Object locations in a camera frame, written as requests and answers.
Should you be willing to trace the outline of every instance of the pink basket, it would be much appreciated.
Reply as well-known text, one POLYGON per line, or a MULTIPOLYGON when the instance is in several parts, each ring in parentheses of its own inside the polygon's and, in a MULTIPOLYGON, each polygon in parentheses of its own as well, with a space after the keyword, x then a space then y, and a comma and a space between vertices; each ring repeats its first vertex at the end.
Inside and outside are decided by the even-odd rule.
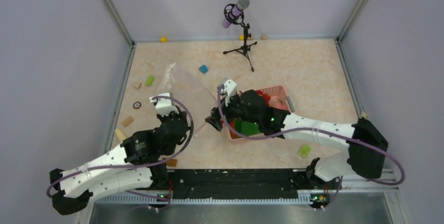
MULTIPOLYGON (((276 102, 280 102, 282 105, 284 105, 286 110, 290 110, 290 108, 287 104, 287 93, 285 92, 284 86, 278 85, 278 86, 264 88, 264 89, 260 89, 260 90, 256 90, 256 91, 261 91, 263 94, 268 94, 271 97, 271 99, 269 101, 270 106, 272 106, 276 102)), ((226 128, 228 131, 228 138, 231 141, 239 141, 239 140, 244 139, 244 138, 233 138, 232 134, 231 134, 232 132, 228 129, 228 127, 226 127, 226 128)), ((252 137, 261 136, 261 135, 262 134, 253 135, 252 137)))

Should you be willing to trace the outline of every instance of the red object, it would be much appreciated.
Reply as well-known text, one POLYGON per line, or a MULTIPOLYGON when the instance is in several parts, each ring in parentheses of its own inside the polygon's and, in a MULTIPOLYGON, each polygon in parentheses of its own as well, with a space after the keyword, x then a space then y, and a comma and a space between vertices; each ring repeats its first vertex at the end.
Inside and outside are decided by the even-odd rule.
POLYGON ((168 199, 171 199, 171 192, 173 191, 173 182, 170 180, 170 189, 168 192, 168 199))
POLYGON ((257 92, 259 95, 263 96, 264 99, 265 99, 265 102, 267 103, 267 105, 270 106, 270 103, 269 103, 269 102, 270 102, 271 96, 268 95, 267 93, 262 92, 261 90, 257 90, 256 92, 257 92))
MULTIPOLYGON (((235 121, 234 121, 234 120, 230 123, 230 126, 233 127, 233 129, 236 128, 236 126, 235 126, 235 121)), ((234 132, 232 132, 232 131, 230 131, 230 135, 231 135, 231 138, 232 138, 232 139, 238 139, 238 138, 240 138, 239 136, 237 136, 237 135, 236 135, 234 132)))

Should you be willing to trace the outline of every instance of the microphone stand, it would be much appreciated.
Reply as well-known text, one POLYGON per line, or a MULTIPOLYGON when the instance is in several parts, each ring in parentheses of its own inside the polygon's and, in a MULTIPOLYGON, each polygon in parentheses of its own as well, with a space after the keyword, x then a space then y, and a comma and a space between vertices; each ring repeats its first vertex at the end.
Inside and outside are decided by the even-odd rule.
POLYGON ((245 23, 243 22, 243 13, 242 13, 242 15, 239 17, 241 22, 237 22, 237 20, 232 20, 232 19, 230 19, 230 17, 227 15, 227 14, 228 14, 228 12, 227 12, 227 7, 228 7, 228 6, 231 6, 231 8, 232 8, 232 7, 234 7, 234 4, 228 4, 228 5, 225 7, 225 18, 227 18, 228 20, 231 20, 231 23, 232 23, 232 24, 234 24, 234 25, 240 25, 240 26, 243 28, 243 46, 241 46, 240 48, 234 49, 234 50, 224 51, 224 52, 222 52, 222 53, 223 53, 223 54, 228 54, 228 53, 230 53, 230 52, 234 52, 234 51, 236 51, 236 52, 242 54, 244 57, 246 57, 246 58, 248 59, 248 62, 250 63, 250 66, 251 66, 251 71, 254 72, 253 65, 251 64, 250 57, 248 56, 248 51, 251 51, 251 46, 253 46, 253 45, 257 45, 258 42, 256 41, 256 42, 254 42, 254 43, 252 43, 252 44, 247 44, 247 39, 248 39, 249 37, 251 37, 251 34, 248 33, 248 29, 250 29, 250 24, 245 24, 245 23))

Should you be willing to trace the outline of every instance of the small wooden block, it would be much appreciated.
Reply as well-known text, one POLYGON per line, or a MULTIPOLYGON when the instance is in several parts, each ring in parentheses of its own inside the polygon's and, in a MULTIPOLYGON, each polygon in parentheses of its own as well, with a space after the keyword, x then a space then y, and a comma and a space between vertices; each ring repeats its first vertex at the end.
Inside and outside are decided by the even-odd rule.
POLYGON ((165 165, 176 167, 177 166, 177 159, 168 160, 165 162, 165 165))
POLYGON ((130 123, 132 123, 134 121, 134 119, 132 118, 132 116, 127 117, 124 121, 122 121, 122 125, 124 127, 129 126, 130 123))
POLYGON ((134 82, 134 83, 132 84, 132 86, 133 86, 134 88, 136 88, 136 89, 139 89, 139 88, 141 87, 141 85, 142 85, 142 82, 134 82))
POLYGON ((120 130, 119 128, 116 128, 114 130, 114 134, 116 135, 116 138, 120 141, 123 142, 125 139, 127 139, 126 135, 124 134, 124 132, 122 130, 120 130))

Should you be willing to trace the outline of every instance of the green object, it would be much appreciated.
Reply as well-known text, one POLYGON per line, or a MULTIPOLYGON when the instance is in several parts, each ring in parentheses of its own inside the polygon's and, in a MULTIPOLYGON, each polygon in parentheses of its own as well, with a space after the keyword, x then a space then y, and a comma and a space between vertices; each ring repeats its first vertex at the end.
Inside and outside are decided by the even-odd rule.
POLYGON ((259 126, 249 122, 242 122, 242 130, 241 132, 244 135, 252 136, 256 134, 260 134, 259 126))
POLYGON ((235 130, 242 133, 242 120, 235 119, 235 130))
POLYGON ((149 76, 148 78, 147 78, 147 80, 145 81, 145 85, 146 86, 150 86, 151 84, 152 84, 152 82, 154 81, 154 76, 149 76))
POLYGON ((311 151, 311 147, 307 144, 302 145, 301 149, 299 150, 299 156, 305 158, 311 151))

